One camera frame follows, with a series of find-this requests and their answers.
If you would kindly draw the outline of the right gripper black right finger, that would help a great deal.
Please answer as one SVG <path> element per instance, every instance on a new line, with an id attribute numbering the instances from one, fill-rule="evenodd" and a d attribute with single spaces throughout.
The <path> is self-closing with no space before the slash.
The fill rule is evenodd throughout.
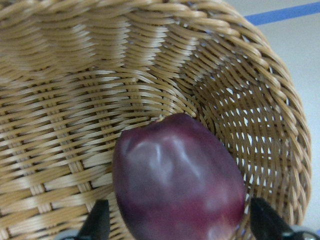
<path id="1" fill-rule="evenodd" d="M 250 199 L 250 229 L 256 240 L 293 240 L 295 232 L 261 197 Z"/>

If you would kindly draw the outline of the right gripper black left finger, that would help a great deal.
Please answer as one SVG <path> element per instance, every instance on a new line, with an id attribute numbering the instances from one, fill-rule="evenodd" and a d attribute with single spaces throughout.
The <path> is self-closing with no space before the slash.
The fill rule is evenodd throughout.
<path id="1" fill-rule="evenodd" d="M 107 199 L 97 200 L 79 230 L 77 240 L 108 240 L 110 234 L 110 208 Z"/>

